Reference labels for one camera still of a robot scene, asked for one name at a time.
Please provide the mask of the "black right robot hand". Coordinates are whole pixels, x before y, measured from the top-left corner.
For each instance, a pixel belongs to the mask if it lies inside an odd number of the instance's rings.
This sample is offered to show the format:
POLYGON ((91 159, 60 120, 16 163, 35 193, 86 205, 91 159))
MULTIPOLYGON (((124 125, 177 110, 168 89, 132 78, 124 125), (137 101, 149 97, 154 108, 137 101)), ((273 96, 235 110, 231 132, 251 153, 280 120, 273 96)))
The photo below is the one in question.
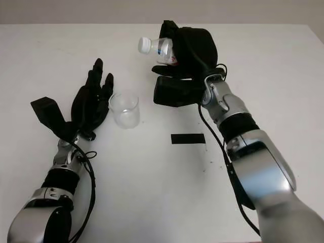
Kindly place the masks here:
POLYGON ((194 79, 217 65, 218 53, 211 34, 203 28, 178 27, 172 20, 165 20, 160 29, 161 38, 173 43, 176 65, 156 65, 156 74, 178 78, 194 79))

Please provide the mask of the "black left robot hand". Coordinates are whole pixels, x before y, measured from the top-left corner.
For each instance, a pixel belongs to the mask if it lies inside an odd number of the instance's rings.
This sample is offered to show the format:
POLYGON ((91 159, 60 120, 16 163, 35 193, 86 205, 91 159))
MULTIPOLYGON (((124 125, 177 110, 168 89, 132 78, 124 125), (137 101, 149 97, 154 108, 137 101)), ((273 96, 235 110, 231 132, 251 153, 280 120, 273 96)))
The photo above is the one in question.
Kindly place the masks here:
POLYGON ((101 84, 103 61, 98 58, 71 108, 71 119, 83 137, 93 141, 95 130, 104 122, 109 112, 109 99, 113 94, 114 77, 109 73, 104 84, 101 84))

